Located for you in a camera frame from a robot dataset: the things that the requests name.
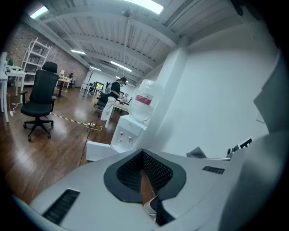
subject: chair backrest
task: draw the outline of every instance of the chair backrest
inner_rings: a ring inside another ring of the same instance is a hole
[[[51,104],[51,97],[58,80],[58,75],[54,74],[56,72],[57,64],[52,62],[46,62],[42,66],[42,70],[36,72],[30,101]]]

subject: white wall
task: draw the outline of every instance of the white wall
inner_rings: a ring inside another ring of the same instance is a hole
[[[143,134],[140,143],[141,148],[149,148],[153,142],[154,136],[172,103],[186,65],[187,56],[187,50],[182,47],[176,48],[168,54],[156,81],[157,84],[162,87],[163,94]]]
[[[158,75],[161,72],[161,69],[163,67],[163,63],[161,63],[160,65],[158,65],[156,68],[154,68],[153,70],[151,70],[145,77],[144,79],[150,79],[153,81],[157,81]],[[143,82],[143,80],[139,81],[136,85],[140,85]]]
[[[91,74],[91,72],[88,72],[88,76],[87,76],[86,80],[89,80],[90,74]],[[110,77],[110,76],[103,74],[99,71],[94,71],[92,76],[91,76],[90,83],[93,83],[93,82],[103,83],[104,84],[103,87],[105,88],[107,82],[113,83],[116,80],[117,80],[117,78]],[[121,87],[121,92],[127,93],[127,94],[129,94],[129,96],[132,96],[134,89],[135,89],[135,87],[127,84],[127,85],[123,85]]]
[[[194,43],[173,101],[151,148],[185,156],[200,146],[209,158],[268,133],[253,100],[277,59],[266,28],[233,27]]]

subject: man in dark shirt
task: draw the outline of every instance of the man in dark shirt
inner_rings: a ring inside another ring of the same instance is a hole
[[[121,85],[123,85],[126,82],[126,78],[122,77],[119,80],[112,83],[111,92],[109,96],[114,97],[115,99],[118,99],[119,92],[121,91]]]
[[[116,101],[116,99],[119,97],[119,92],[121,91],[121,85],[123,85],[126,82],[126,78],[122,77],[119,80],[115,81],[114,83],[109,86],[110,90],[108,91],[108,98],[107,98],[107,104],[105,108],[103,109],[103,112],[101,114],[101,120],[106,121],[109,117],[109,112],[112,107],[112,103]]]

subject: power strip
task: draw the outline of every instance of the power strip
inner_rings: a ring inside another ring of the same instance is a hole
[[[87,125],[94,127],[95,124],[94,123],[87,123]]]

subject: ceiling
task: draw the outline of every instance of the ceiling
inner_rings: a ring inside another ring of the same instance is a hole
[[[41,0],[34,8],[47,7],[36,21],[70,49],[84,51],[81,59],[87,66],[121,77],[123,69],[110,64],[115,61],[132,70],[124,72],[131,84],[164,62],[181,37],[193,43],[253,20],[249,14],[238,16],[228,0],[155,2],[164,7],[160,14],[123,0]],[[130,12],[129,19],[124,12]]]

